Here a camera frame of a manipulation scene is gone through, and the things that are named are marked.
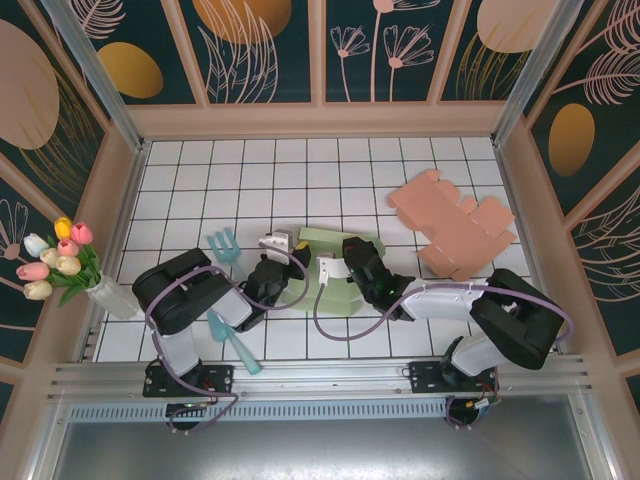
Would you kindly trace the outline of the light green paper box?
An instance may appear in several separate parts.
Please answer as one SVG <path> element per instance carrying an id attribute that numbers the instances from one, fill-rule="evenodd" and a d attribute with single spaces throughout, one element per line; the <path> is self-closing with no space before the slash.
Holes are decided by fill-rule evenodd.
<path id="1" fill-rule="evenodd" d="M 364 241 L 370 241 L 376 247 L 381 257 L 385 255 L 386 247 L 381 240 L 372 235 L 361 233 L 338 232 L 332 230 L 302 227 L 298 234 L 300 242 L 306 242 L 310 247 L 311 260 L 308 266 L 309 289 L 305 297 L 292 307 L 294 311 L 311 312 L 316 300 L 319 285 L 319 261 L 318 257 L 328 257 L 331 262 L 341 263 L 340 268 L 346 272 L 342 260 L 342 244 L 347 238 L 359 237 Z M 348 283 L 346 278 L 330 277 L 322 294 L 318 314 L 335 315 L 341 317 L 354 316 L 364 305 L 364 300 L 353 283 Z"/>

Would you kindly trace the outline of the salmon pink paper box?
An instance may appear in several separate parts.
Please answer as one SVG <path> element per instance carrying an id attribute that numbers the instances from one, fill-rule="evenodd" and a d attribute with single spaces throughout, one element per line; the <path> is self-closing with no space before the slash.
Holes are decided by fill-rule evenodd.
<path id="1" fill-rule="evenodd" d="M 405 227 L 429 240 L 418 257 L 437 276 L 456 282 L 478 275 L 516 239 L 509 208 L 495 197 L 477 202 L 462 195 L 437 169 L 391 192 L 387 204 Z"/>

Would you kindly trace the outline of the teal toy rake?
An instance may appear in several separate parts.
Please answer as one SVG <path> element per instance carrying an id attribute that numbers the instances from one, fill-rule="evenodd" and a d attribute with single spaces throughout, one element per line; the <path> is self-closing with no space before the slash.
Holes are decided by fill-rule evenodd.
<path id="1" fill-rule="evenodd" d="M 229 265 L 239 276 L 244 274 L 239 262 L 241 249 L 229 227 L 216 231 L 213 235 L 207 235 L 206 240 L 219 263 Z"/>

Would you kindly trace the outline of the white ribbed vase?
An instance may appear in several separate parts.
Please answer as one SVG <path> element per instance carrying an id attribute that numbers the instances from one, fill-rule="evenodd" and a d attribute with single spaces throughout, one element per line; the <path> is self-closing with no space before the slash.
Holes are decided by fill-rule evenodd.
<path id="1" fill-rule="evenodd" d="M 106 312 L 122 321 L 138 317 L 140 307 L 133 293 L 108 275 L 102 274 L 97 285 L 88 288 L 86 293 Z"/>

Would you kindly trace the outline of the blue white tulip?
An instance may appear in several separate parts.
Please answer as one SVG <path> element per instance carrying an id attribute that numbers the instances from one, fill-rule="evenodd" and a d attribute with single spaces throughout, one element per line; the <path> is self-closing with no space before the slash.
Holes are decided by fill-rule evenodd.
<path id="1" fill-rule="evenodd" d="M 39 258 L 43 251 L 50 248 L 49 243 L 37 234 L 31 233 L 23 238 L 27 253 L 33 258 Z"/>

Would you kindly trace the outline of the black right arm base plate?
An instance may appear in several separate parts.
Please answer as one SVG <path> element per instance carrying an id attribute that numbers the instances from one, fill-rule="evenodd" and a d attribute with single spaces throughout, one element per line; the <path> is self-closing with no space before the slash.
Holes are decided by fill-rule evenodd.
<path id="1" fill-rule="evenodd" d="M 413 361 L 403 370 L 413 393 L 481 394 L 497 389 L 495 369 L 476 376 L 464 374 L 444 361 Z"/>

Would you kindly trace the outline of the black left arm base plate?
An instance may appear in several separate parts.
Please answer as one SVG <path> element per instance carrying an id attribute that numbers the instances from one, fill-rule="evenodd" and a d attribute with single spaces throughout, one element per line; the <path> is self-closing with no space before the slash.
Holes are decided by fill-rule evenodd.
<path id="1" fill-rule="evenodd" d="M 204 365 L 199 362 L 181 379 L 198 389 L 209 392 L 230 392 L 233 384 L 234 367 L 231 365 Z M 145 398 L 196 397 L 197 393 L 177 383 L 158 361 L 150 362 L 145 368 L 142 395 Z"/>

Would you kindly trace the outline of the aluminium mounting rail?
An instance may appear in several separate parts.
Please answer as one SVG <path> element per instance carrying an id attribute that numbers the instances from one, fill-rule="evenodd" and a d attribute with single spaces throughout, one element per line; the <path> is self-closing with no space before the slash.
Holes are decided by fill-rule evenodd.
<path id="1" fill-rule="evenodd" d="M 241 399 L 336 400 L 407 398 L 411 394 L 408 358 L 264 361 L 258 375 L 234 367 L 233 391 Z M 68 402 L 142 400 L 144 362 L 60 364 L 46 393 Z M 503 396 L 586 394 L 593 382 L 578 355 L 552 355 L 540 370 L 500 366 L 496 374 Z"/>

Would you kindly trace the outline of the wall panel with flower outlines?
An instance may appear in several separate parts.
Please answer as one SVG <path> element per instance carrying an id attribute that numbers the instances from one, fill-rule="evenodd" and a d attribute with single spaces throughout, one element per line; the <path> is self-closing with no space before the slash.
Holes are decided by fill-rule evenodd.
<path id="1" fill-rule="evenodd" d="M 326 0 L 328 102 L 426 99 L 449 0 Z"/>

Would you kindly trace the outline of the wall panel with orange circle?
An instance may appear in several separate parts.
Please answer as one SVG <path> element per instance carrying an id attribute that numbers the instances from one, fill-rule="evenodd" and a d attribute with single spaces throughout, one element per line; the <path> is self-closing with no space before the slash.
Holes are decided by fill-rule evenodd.
<path id="1" fill-rule="evenodd" d="M 309 103 L 308 0 L 178 0 L 211 104 Z"/>

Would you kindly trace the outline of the wall panel with beige circle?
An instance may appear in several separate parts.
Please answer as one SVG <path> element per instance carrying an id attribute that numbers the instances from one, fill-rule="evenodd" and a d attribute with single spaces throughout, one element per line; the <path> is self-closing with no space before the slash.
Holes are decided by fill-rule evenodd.
<path id="1" fill-rule="evenodd" d="M 471 0 L 441 99 L 505 100 L 552 9 L 548 0 Z"/>

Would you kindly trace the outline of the aluminium frame post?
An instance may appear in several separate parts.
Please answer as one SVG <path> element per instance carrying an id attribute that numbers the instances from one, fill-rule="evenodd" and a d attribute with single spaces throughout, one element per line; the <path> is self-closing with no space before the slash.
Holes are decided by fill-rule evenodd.
<path id="1" fill-rule="evenodd" d="M 108 39 L 124 20 L 123 0 L 41 0 L 41 3 L 125 141 L 138 153 L 142 137 L 92 44 L 92 40 Z"/>
<path id="2" fill-rule="evenodd" d="M 560 0 L 554 9 L 491 133 L 492 144 L 496 149 L 500 149 L 508 140 L 524 108 L 574 25 L 583 3 L 584 0 Z"/>

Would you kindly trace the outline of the wall panel with golden oval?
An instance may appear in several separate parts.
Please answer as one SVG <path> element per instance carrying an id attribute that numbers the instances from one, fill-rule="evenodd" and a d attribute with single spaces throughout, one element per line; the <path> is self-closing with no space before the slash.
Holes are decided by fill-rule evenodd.
<path id="1" fill-rule="evenodd" d="M 127 105 L 195 102 L 161 0 L 69 0 Z"/>

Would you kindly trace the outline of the wall panel with golden ellipse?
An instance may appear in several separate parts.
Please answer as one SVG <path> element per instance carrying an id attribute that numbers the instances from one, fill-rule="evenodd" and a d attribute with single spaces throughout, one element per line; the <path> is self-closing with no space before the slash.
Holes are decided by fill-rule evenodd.
<path id="1" fill-rule="evenodd" d="M 607 0 L 531 127 L 564 214 L 640 141 L 640 0 Z"/>

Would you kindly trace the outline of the wall panel with pink oval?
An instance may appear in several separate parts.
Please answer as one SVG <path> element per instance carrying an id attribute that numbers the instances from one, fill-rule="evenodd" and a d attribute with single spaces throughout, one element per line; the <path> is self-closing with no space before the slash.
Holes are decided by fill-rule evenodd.
<path id="1" fill-rule="evenodd" d="M 104 135 L 18 0 L 0 0 L 0 154 L 73 212 Z"/>

